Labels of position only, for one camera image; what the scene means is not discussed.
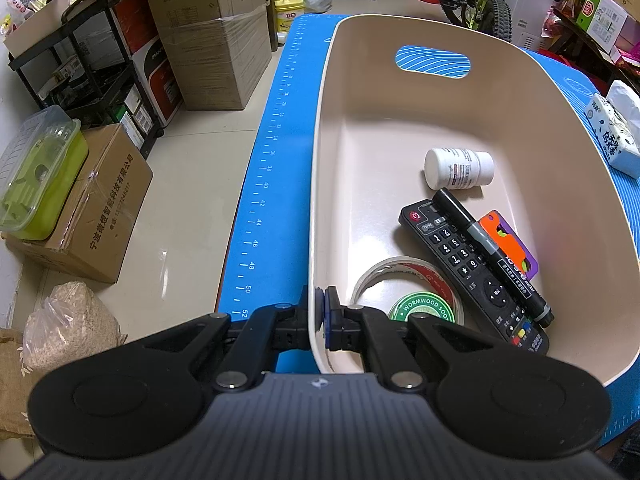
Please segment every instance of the transparent lid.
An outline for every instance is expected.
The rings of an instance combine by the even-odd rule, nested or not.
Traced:
[[[19,231],[31,221],[79,131],[80,121],[57,105],[24,121],[0,157],[0,231]]]

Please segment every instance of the white bottle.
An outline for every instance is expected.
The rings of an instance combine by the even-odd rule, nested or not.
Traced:
[[[487,152],[435,148],[424,157],[424,176],[434,190],[487,186],[494,179],[494,160]]]

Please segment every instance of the metal screw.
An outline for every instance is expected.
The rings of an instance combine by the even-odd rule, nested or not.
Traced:
[[[218,384],[218,386],[229,388],[230,390],[232,390],[233,388],[240,388],[240,386],[243,386],[244,384],[246,384],[246,382],[246,375],[242,372],[236,372],[234,370],[222,372],[216,377],[216,383]]]
[[[391,382],[399,388],[417,388],[422,384],[422,377],[420,374],[410,371],[396,372],[391,376]]]

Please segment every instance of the white wall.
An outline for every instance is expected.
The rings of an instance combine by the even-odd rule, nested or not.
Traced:
[[[4,0],[0,0],[1,15],[4,17]],[[20,78],[7,65],[8,52],[0,46],[0,153],[2,153],[29,115],[38,107],[23,86]],[[20,276],[22,256],[13,254],[0,241],[0,327],[11,322]]]

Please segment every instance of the clear tape roll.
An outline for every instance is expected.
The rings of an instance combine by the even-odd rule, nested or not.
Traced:
[[[362,293],[370,286],[375,285],[387,274],[405,273],[417,276],[429,283],[435,293],[440,296],[453,310],[456,323],[464,325],[465,311],[457,292],[446,282],[438,269],[424,260],[408,256],[394,256],[375,264],[365,272],[353,288],[353,294],[349,304],[357,304]]]

